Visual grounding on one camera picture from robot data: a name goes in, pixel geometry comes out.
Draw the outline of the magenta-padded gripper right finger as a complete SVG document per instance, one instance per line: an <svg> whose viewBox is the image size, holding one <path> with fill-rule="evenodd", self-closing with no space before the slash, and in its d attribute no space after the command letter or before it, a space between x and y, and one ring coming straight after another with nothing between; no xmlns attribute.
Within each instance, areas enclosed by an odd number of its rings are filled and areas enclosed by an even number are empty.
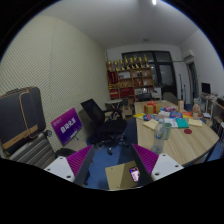
<svg viewBox="0 0 224 224"><path fill-rule="evenodd" d="M140 186L145 186L183 169L182 165L166 153L158 155L136 144L132 147L133 157L140 172Z"/></svg>

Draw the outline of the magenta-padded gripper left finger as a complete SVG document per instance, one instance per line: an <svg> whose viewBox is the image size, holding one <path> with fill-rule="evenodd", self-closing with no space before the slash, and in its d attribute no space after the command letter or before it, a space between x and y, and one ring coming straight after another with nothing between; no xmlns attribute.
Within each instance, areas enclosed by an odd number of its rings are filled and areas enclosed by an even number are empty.
<svg viewBox="0 0 224 224"><path fill-rule="evenodd" d="M45 168L45 171L83 186L93 157L94 147L89 145L68 157L59 156Z"/></svg>

